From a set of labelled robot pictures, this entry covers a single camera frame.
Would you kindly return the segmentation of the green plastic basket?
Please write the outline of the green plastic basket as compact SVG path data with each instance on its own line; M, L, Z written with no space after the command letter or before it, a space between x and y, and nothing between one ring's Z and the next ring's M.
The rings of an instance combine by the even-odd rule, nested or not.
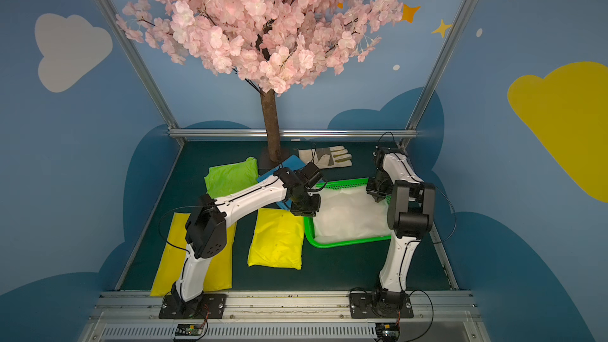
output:
M329 249L390 239L389 200L375 201L366 191L367 182L367 178L337 180L322 187L319 212L304 219L310 245Z

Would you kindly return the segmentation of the white raincoat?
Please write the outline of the white raincoat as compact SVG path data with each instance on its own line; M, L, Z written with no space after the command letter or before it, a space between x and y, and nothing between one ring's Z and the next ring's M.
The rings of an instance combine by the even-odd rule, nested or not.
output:
M324 188L313 220L313 240L323 245L389 236L387 200L376 203L364 186Z

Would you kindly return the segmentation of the large yellow raincoat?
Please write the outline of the large yellow raincoat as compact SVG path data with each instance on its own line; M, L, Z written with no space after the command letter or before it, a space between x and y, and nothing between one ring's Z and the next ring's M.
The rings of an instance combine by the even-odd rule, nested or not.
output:
M151 297L162 297L169 293L172 285L180 278L186 252L179 250L185 248L185 223L190 216L189 213L174 212L165 215L160 225L170 227L168 231L161 231L161 240L167 240L167 244L161 256L160 265L150 290ZM227 229L226 247L213 257L211 265L204 280L204 291L224 291L232 288L232 261L233 245L237 224Z

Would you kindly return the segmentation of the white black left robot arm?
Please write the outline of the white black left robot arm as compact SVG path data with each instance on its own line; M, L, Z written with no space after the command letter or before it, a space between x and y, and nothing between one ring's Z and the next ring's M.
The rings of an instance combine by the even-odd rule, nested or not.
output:
M279 168L263 181L229 196L202 197L201 210L185 223L186 256L180 277L166 296L185 311L204 293L204 279L214 256L227 244L227 228L269 204L290 201L294 215L314 217L321 207L315 185L323 179L312 162L292 170Z

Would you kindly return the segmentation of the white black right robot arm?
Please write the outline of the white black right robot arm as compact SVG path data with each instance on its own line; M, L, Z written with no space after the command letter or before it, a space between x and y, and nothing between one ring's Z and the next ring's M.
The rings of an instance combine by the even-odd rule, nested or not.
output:
M391 236L372 308L387 317L401 313L409 301L406 277L416 248L432 229L436 189L416 175L404 152L376 147L373 156L376 173L368 180L366 192L376 202L389 201L386 223Z

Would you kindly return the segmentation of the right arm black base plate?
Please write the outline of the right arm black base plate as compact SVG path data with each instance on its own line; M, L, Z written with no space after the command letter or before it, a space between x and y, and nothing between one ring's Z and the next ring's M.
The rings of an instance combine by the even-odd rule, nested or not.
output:
M354 292L348 296L352 318L413 318L413 305L402 292L395 299L376 299L373 294Z

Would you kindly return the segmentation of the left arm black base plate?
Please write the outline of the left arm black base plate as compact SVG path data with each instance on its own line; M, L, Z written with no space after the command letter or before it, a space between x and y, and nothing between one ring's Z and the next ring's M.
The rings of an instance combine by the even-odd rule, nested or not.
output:
M159 319L221 319L226 306L226 294L201 294L184 302L176 295L163 298Z

